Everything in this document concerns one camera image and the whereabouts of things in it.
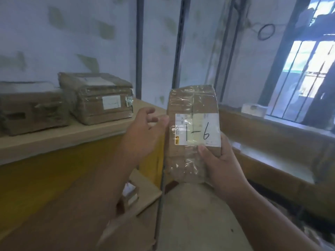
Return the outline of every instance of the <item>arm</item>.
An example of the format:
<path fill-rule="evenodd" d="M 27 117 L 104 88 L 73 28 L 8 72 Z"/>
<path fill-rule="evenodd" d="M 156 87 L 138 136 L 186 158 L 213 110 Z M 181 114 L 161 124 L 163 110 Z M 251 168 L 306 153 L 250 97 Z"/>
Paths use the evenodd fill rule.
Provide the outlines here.
<path fill-rule="evenodd" d="M 115 216 L 125 183 L 144 156 L 153 151 L 169 119 L 142 108 L 114 156 L 76 181 L 20 228 L 0 242 L 0 250 L 93 250 Z M 149 122 L 158 122 L 151 127 Z"/>
<path fill-rule="evenodd" d="M 313 241 L 249 185 L 225 135 L 221 135 L 220 158 L 213 156 L 205 146 L 198 149 L 218 196 L 229 205 L 255 251 L 319 250 Z"/>

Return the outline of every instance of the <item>wrist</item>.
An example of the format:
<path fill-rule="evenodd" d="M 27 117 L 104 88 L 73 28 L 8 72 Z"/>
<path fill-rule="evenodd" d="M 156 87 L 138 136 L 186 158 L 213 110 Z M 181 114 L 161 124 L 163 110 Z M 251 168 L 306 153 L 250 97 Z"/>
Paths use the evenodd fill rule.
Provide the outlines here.
<path fill-rule="evenodd" d="M 241 204 L 253 195 L 253 191 L 254 188 L 249 184 L 248 181 L 245 181 L 227 192 L 225 201 L 229 206 L 236 203 Z"/>

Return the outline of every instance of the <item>package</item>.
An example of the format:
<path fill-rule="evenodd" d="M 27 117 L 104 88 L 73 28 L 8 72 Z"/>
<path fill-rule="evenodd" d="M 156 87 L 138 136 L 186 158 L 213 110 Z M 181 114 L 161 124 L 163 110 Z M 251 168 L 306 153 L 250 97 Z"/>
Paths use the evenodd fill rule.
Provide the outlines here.
<path fill-rule="evenodd" d="M 202 183 L 207 171 L 197 146 L 205 145 L 215 156 L 221 153 L 219 111 L 211 85 L 188 86 L 170 92 L 165 138 L 167 172 L 178 182 Z"/>
<path fill-rule="evenodd" d="M 107 73 L 58 73 L 71 113 L 92 125 L 133 116 L 132 84 Z"/>
<path fill-rule="evenodd" d="M 120 213 L 124 213 L 129 208 L 136 203 L 138 200 L 138 186 L 136 186 L 132 181 L 126 183 L 123 191 L 122 196 L 117 204 L 118 211 Z"/>
<path fill-rule="evenodd" d="M 63 92 L 49 82 L 0 82 L 0 117 L 9 135 L 69 125 Z"/>

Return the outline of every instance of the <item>metal pole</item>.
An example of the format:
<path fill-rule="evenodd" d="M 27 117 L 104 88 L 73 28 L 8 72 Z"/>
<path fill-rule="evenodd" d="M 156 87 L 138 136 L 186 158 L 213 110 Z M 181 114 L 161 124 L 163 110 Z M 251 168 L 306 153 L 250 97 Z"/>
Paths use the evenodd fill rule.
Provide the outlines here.
<path fill-rule="evenodd" d="M 240 28 L 240 23 L 241 23 L 241 18 L 242 18 L 242 12 L 245 9 L 246 3 L 247 3 L 247 0 L 241 0 L 240 8 L 238 10 L 239 17 L 237 19 L 237 24 L 236 24 L 236 28 L 235 28 L 234 38 L 233 38 L 233 41 L 232 41 L 232 48 L 230 49 L 230 53 L 229 53 L 229 59 L 228 59 L 227 67 L 226 67 L 226 72 L 224 73 L 224 82 L 222 84 L 221 95 L 220 95 L 220 102 L 222 102 L 222 100 L 224 98 L 224 91 L 226 89 L 228 75 L 229 75 L 229 70 L 230 70 L 230 66 L 232 64 L 232 57 L 234 56 L 234 50 L 235 50 L 235 45 L 236 45 L 236 40 L 237 40 L 237 34 L 238 34 L 239 28 Z"/>
<path fill-rule="evenodd" d="M 280 97 L 280 94 L 281 94 L 281 92 L 282 92 L 282 90 L 283 90 L 283 88 L 284 88 L 284 85 L 285 85 L 285 83 L 286 83 L 286 80 L 287 80 L 287 78 L 288 78 L 288 75 L 289 75 L 290 72 L 291 72 L 291 69 L 292 69 L 292 67 L 293 67 L 294 61 L 295 61 L 295 59 L 296 59 L 296 56 L 297 56 L 298 53 L 299 53 L 299 50 L 300 50 L 300 47 L 301 47 L 302 43 L 303 43 L 303 42 L 300 42 L 298 51 L 295 53 L 295 57 L 294 57 L 294 59 L 293 59 L 293 61 L 292 61 L 292 63 L 291 63 L 291 66 L 290 66 L 290 68 L 289 68 L 287 74 L 286 74 L 286 77 L 285 77 L 285 80 L 284 80 L 284 82 L 283 82 L 283 85 L 281 86 L 281 88 L 280 88 L 280 90 L 279 90 L 278 97 L 276 98 L 276 101 L 274 102 L 274 105 L 273 105 L 273 108 L 272 108 L 272 110 L 271 110 L 270 115 L 272 115 L 272 113 L 273 113 L 273 111 L 274 111 L 274 108 L 275 108 L 276 105 L 277 105 L 277 102 L 278 102 L 278 99 L 279 99 L 279 97 Z"/>
<path fill-rule="evenodd" d="M 158 200 L 158 210 L 157 210 L 157 217 L 156 217 L 156 227 L 155 227 L 155 244 L 153 245 L 153 250 L 156 251 L 158 247 L 158 239 L 159 239 L 159 233 L 161 230 L 161 222 L 162 222 L 162 213 L 163 213 L 163 205 L 165 200 L 165 165 L 163 164 L 162 169 L 162 178 L 161 178 L 161 191 L 162 195 Z"/>
<path fill-rule="evenodd" d="M 328 51 L 328 55 L 330 54 L 332 48 L 333 48 L 333 46 L 331 46 L 330 50 Z M 307 94 L 307 96 L 305 97 L 303 104 L 301 105 L 301 107 L 300 107 L 300 109 L 299 109 L 298 114 L 296 115 L 296 118 L 295 118 L 294 122 L 296 122 L 296 120 L 298 119 L 299 114 L 301 113 L 301 110 L 302 110 L 302 108 L 304 107 L 304 105 L 305 105 L 305 103 L 306 103 L 306 100 L 307 100 L 308 96 L 310 95 L 310 93 L 311 93 L 311 91 L 312 91 L 312 89 L 313 89 L 313 87 L 314 87 L 314 84 L 315 84 L 316 80 L 317 80 L 317 79 L 319 78 L 319 76 L 320 76 L 320 73 L 321 73 L 321 71 L 322 71 L 323 66 L 325 65 L 325 62 L 326 62 L 326 61 L 324 61 L 324 62 L 322 63 L 322 65 L 321 65 L 321 67 L 320 67 L 320 70 L 319 70 L 318 74 L 316 75 L 316 77 L 315 77 L 315 79 L 314 79 L 314 82 L 313 82 L 313 84 L 312 84 L 310 90 L 308 91 L 308 94 Z"/>
<path fill-rule="evenodd" d="M 185 47 L 185 31 L 186 31 L 185 25 L 187 24 L 188 20 L 190 3 L 191 0 L 182 0 L 180 6 L 176 54 L 174 57 L 174 68 L 172 76 L 172 89 L 179 88 L 180 84 L 180 74 L 182 70 L 182 54 L 184 53 L 184 47 Z"/>
<path fill-rule="evenodd" d="M 310 56 L 309 56 L 308 59 L 307 59 L 307 62 L 306 62 L 306 64 L 305 64 L 305 67 L 304 67 L 304 69 L 303 69 L 303 71 L 302 71 L 302 73 L 301 73 L 301 75 L 300 75 L 300 77 L 299 77 L 299 80 L 298 80 L 298 82 L 297 82 L 297 84 L 296 84 L 296 86 L 295 86 L 295 88 L 294 88 L 294 91 L 293 91 L 293 93 L 292 93 L 292 96 L 291 96 L 289 102 L 287 103 L 287 106 L 286 106 L 286 108 L 285 108 L 285 111 L 284 111 L 284 113 L 283 113 L 283 115 L 282 115 L 282 117 L 281 117 L 282 119 L 284 118 L 284 115 L 285 115 L 285 113 L 286 113 L 286 111 L 287 111 L 287 109 L 288 109 L 288 106 L 290 105 L 290 103 L 291 103 L 291 101 L 292 101 L 292 98 L 293 98 L 293 96 L 294 96 L 294 93 L 295 93 L 295 91 L 297 90 L 297 88 L 298 88 L 298 86 L 299 86 L 299 84 L 300 84 L 301 78 L 303 78 L 304 73 L 305 73 L 305 72 L 307 71 L 307 69 L 308 69 L 308 64 L 309 64 L 309 62 L 311 61 L 311 59 L 312 59 L 312 57 L 313 57 L 313 55 L 314 55 L 314 53 L 315 53 L 317 47 L 319 46 L 319 43 L 320 43 L 319 41 L 317 41 L 317 42 L 315 43 L 315 45 L 314 45 L 314 47 L 313 47 L 313 49 L 312 49 L 312 52 L 311 52 Z"/>
<path fill-rule="evenodd" d="M 216 86 L 217 86 L 217 80 L 219 79 L 220 68 L 221 68 L 221 64 L 222 64 L 222 57 L 224 56 L 224 47 L 226 45 L 226 41 L 227 41 L 227 38 L 228 38 L 230 22 L 232 20 L 232 9 L 234 8 L 234 2 L 235 2 L 235 0 L 230 1 L 226 29 L 224 30 L 224 37 L 222 39 L 222 46 L 221 46 L 221 52 L 220 52 L 220 57 L 219 57 L 219 63 L 217 65 L 216 75 L 215 75 L 215 80 L 214 80 L 214 89 L 215 90 L 216 90 Z"/>
<path fill-rule="evenodd" d="M 142 98 L 142 50 L 143 50 L 144 0 L 136 1 L 136 98 Z"/>

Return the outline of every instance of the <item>paper label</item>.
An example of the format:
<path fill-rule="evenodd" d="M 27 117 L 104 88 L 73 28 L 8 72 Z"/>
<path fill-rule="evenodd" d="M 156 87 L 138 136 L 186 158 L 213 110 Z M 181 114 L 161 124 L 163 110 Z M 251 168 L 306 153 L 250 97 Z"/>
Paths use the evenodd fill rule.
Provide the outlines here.
<path fill-rule="evenodd" d="M 128 205 L 130 206 L 133 202 L 137 200 L 137 194 L 135 194 L 132 198 L 128 200 Z"/>
<path fill-rule="evenodd" d="M 175 145 L 221 147 L 218 113 L 176 114 Z"/>
<path fill-rule="evenodd" d="M 127 182 L 125 184 L 125 187 L 124 187 L 123 191 L 122 191 L 122 195 L 126 197 L 134 189 L 135 189 L 135 186 L 133 184 L 131 184 L 130 182 Z"/>
<path fill-rule="evenodd" d="M 103 97 L 103 109 L 113 109 L 121 107 L 120 95 L 104 96 Z"/>
<path fill-rule="evenodd" d="M 101 77 L 87 77 L 87 78 L 78 78 L 83 83 L 94 86 L 94 85 L 106 85 L 106 86 L 115 86 L 111 81 L 103 79 Z"/>

